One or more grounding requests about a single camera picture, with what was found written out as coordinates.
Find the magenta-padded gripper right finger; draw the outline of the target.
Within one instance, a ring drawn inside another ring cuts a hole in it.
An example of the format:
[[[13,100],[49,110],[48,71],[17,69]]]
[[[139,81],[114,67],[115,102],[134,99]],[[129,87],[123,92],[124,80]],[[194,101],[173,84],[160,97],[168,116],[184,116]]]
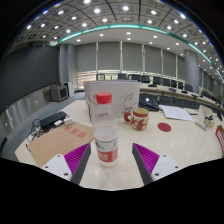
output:
[[[137,143],[132,146],[132,154],[145,185],[181,170],[168,155],[159,155]]]

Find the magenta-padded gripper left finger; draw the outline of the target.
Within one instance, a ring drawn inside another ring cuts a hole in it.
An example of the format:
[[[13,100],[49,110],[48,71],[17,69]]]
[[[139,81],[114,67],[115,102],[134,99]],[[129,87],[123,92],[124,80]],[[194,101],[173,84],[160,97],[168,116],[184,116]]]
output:
[[[87,143],[66,155],[56,154],[42,169],[79,185],[90,154],[91,146]]]

